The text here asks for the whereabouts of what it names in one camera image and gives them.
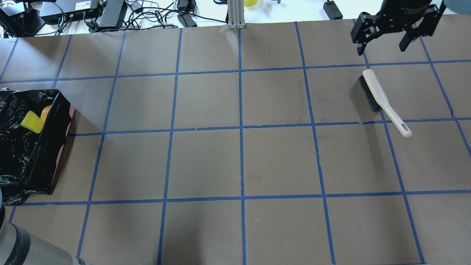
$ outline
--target black box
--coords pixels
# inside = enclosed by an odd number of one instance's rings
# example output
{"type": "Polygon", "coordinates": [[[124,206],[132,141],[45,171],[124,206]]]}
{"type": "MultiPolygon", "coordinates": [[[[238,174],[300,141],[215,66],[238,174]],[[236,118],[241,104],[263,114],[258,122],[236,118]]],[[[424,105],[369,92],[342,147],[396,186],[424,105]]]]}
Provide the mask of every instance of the black box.
{"type": "Polygon", "coordinates": [[[5,205],[31,193],[51,194],[59,157],[75,108],[57,89],[0,91],[0,186],[5,205]],[[22,126],[28,111],[52,105],[42,131],[22,126]]]}
{"type": "MultiPolygon", "coordinates": [[[[62,8],[67,21],[82,20],[85,11],[85,19],[99,17],[103,12],[99,0],[57,0],[55,3],[62,8]]],[[[39,15],[46,24],[57,25],[62,12],[54,3],[44,2],[39,15]]]]}

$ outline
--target cable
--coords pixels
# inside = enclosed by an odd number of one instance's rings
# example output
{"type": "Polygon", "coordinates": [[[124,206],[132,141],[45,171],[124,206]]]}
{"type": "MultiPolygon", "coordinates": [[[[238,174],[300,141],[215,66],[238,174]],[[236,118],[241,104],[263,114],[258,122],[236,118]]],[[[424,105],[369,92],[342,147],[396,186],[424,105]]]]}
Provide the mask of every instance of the cable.
{"type": "Polygon", "coordinates": [[[221,0],[221,1],[212,0],[212,1],[218,5],[227,5],[227,0],[221,0]]]}
{"type": "Polygon", "coordinates": [[[84,11],[83,12],[83,18],[82,20],[85,22],[85,25],[87,25],[87,27],[89,28],[89,32],[90,33],[95,33],[98,31],[98,29],[100,28],[100,25],[98,25],[97,21],[96,20],[92,20],[90,22],[87,22],[85,20],[85,17],[87,15],[87,11],[84,11]]]}
{"type": "MultiPolygon", "coordinates": [[[[149,27],[149,28],[141,28],[141,29],[135,29],[135,28],[128,28],[128,29],[104,29],[104,30],[101,30],[99,32],[115,32],[115,31],[127,31],[127,30],[146,30],[146,29],[153,29],[153,28],[161,28],[163,26],[161,25],[157,25],[157,26],[152,26],[152,27],[149,27]]],[[[171,28],[178,28],[177,26],[175,25],[172,25],[172,26],[169,26],[171,28]]]]}

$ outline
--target grid square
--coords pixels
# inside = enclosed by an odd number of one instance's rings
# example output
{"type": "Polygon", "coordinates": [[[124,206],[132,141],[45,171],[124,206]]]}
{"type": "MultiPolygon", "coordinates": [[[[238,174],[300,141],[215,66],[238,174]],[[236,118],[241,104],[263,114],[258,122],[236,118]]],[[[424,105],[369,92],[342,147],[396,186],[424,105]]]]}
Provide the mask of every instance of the grid square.
{"type": "Polygon", "coordinates": [[[55,246],[77,253],[86,205],[19,206],[14,224],[55,246]]]}
{"type": "Polygon", "coordinates": [[[177,66],[179,30],[159,34],[130,31],[126,34],[118,75],[174,73],[177,66]]]}
{"type": "Polygon", "coordinates": [[[111,76],[116,72],[123,32],[77,34],[72,40],[60,78],[111,76]]]}
{"type": "Polygon", "coordinates": [[[175,128],[238,125],[238,73],[179,76],[175,128]]]}
{"type": "Polygon", "coordinates": [[[169,133],[107,135],[93,200],[161,199],[169,133]]]}
{"type": "Polygon", "coordinates": [[[467,264],[471,257],[471,194],[408,196],[425,262],[467,264]]]}
{"type": "Polygon", "coordinates": [[[299,22],[306,66],[365,64],[352,43],[350,19],[299,22]]]}
{"type": "Polygon", "coordinates": [[[433,37],[424,37],[423,41],[430,57],[434,61],[471,59],[471,32],[468,15],[444,15],[433,37]]]}
{"type": "Polygon", "coordinates": [[[399,49],[399,43],[406,32],[384,34],[366,46],[365,54],[370,64],[428,62],[427,55],[420,41],[412,42],[404,52],[399,49]]]}
{"type": "Polygon", "coordinates": [[[369,122],[381,120],[371,111],[358,78],[366,67],[308,69],[309,92],[314,120],[369,122]]]}
{"type": "Polygon", "coordinates": [[[182,32],[179,72],[239,68],[236,30],[230,30],[227,25],[224,25],[185,28],[182,32]]]}
{"type": "Polygon", "coordinates": [[[318,126],[327,193],[401,191],[382,124],[318,126]]]}
{"type": "Polygon", "coordinates": [[[240,201],[168,203],[162,264],[242,264],[240,201]]]}
{"type": "Polygon", "coordinates": [[[0,70],[3,72],[5,65],[7,64],[8,58],[10,57],[11,50],[15,45],[15,39],[8,38],[8,39],[1,39],[0,43],[2,49],[0,50],[0,70]]]}
{"type": "Polygon", "coordinates": [[[32,194],[28,202],[87,201],[101,136],[67,137],[51,195],[32,194]]]}
{"type": "Polygon", "coordinates": [[[371,67],[391,106],[402,119],[450,118],[447,102],[430,65],[371,67]]]}
{"type": "Polygon", "coordinates": [[[59,81],[59,89],[75,107],[69,133],[100,133],[105,123],[113,79],[59,81]]]}
{"type": "Polygon", "coordinates": [[[10,90],[52,89],[54,82],[3,83],[0,87],[8,87],[10,90]]]}
{"type": "Polygon", "coordinates": [[[322,199],[245,201],[247,264],[332,264],[322,199]]]}
{"type": "Polygon", "coordinates": [[[312,127],[244,130],[245,195],[321,193],[312,127]]]}
{"type": "Polygon", "coordinates": [[[65,35],[20,38],[2,81],[55,79],[68,41],[65,35]]]}
{"type": "Polygon", "coordinates": [[[455,117],[471,117],[471,62],[434,64],[455,117]]]}
{"type": "Polygon", "coordinates": [[[174,76],[119,78],[106,130],[170,129],[174,76]]]}
{"type": "MultiPolygon", "coordinates": [[[[389,131],[397,129],[388,124],[389,131]]],[[[406,190],[471,189],[471,158],[455,122],[410,124],[411,138],[391,133],[406,190]]]]}
{"type": "Polygon", "coordinates": [[[157,264],[162,203],[91,205],[81,258],[93,264],[157,264]]]}
{"type": "Polygon", "coordinates": [[[175,132],[168,198],[240,196],[239,130],[175,132]]]}
{"type": "Polygon", "coordinates": [[[249,24],[241,30],[242,68],[302,66],[294,23],[249,24]]]}
{"type": "Polygon", "coordinates": [[[302,70],[242,74],[244,125],[311,123],[302,70]]]}
{"type": "Polygon", "coordinates": [[[402,196],[328,198],[335,261],[419,264],[402,196]]]}

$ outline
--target black trash bag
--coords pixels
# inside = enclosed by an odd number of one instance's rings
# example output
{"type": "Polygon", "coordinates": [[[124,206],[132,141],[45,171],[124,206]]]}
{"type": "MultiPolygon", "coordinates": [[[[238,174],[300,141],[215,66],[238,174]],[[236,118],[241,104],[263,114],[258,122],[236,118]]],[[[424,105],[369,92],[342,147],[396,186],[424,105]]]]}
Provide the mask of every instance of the black trash bag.
{"type": "Polygon", "coordinates": [[[5,205],[21,204],[31,193],[52,192],[71,109],[59,90],[0,91],[0,186],[5,205]],[[41,133],[20,126],[28,111],[40,116],[49,105],[41,133]]]}

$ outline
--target hand brush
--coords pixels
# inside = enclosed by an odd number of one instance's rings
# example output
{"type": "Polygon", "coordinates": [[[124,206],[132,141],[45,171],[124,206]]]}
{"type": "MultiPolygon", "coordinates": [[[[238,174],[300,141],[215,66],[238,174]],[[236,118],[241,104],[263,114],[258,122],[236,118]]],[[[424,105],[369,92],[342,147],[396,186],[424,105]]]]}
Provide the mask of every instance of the hand brush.
{"type": "Polygon", "coordinates": [[[363,75],[359,77],[361,87],[365,91],[368,103],[370,103],[371,109],[374,112],[379,112],[383,109],[391,119],[392,123],[396,126],[402,136],[408,138],[412,136],[412,131],[394,111],[389,103],[386,93],[384,93],[378,78],[371,69],[363,71],[363,75]]]}

